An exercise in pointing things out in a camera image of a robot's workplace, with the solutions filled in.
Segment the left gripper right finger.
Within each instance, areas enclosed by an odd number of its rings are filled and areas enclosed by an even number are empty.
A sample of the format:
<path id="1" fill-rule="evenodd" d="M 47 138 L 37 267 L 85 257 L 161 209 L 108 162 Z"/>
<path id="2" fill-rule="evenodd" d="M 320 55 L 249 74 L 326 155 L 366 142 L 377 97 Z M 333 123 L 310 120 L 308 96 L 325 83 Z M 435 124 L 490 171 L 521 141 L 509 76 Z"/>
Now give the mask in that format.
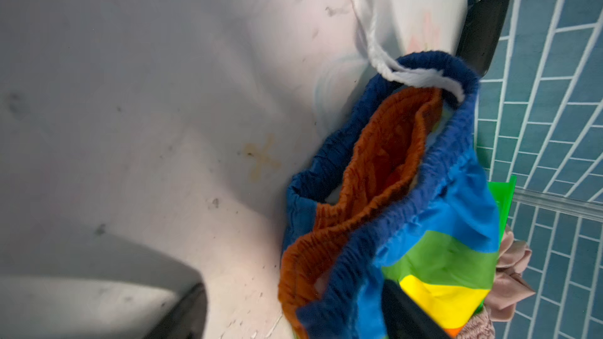
<path id="1" fill-rule="evenodd" d="M 382 312 L 389 339 L 449 339 L 394 281 L 386 279 L 382 290 Z"/>

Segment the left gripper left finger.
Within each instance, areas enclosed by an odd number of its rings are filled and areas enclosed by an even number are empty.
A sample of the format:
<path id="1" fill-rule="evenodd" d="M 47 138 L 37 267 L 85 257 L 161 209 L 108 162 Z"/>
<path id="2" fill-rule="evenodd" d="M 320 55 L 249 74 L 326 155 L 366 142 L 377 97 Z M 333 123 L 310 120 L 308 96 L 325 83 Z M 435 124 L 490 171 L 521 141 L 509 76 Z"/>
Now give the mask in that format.
<path id="1" fill-rule="evenodd" d="M 201 339 L 207 321 L 207 292 L 199 282 L 165 315 L 144 339 Z"/>

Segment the green plastic basket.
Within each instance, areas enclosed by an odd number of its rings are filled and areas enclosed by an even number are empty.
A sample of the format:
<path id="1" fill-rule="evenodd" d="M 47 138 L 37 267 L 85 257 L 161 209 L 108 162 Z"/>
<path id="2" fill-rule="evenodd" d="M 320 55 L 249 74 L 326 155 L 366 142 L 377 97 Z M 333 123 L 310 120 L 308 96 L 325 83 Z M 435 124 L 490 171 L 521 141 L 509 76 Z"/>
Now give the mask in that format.
<path id="1" fill-rule="evenodd" d="M 503 241 L 510 208 L 516 188 L 517 177 L 512 176 L 508 182 L 488 182 L 488 189 L 496 201 L 499 210 L 499 241 Z"/>

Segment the rainbow striped shorts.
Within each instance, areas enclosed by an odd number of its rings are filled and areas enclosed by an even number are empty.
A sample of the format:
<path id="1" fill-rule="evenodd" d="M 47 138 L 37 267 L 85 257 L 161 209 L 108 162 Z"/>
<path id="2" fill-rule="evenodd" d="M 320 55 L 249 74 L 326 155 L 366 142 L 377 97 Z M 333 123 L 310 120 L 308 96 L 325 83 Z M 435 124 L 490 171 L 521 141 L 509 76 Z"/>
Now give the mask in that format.
<path id="1" fill-rule="evenodd" d="M 388 338 L 394 281 L 450 338 L 482 306 L 499 210 L 474 151 L 481 77 L 442 51 L 393 58 L 351 0 L 376 75 L 287 190 L 278 298 L 297 338 Z"/>

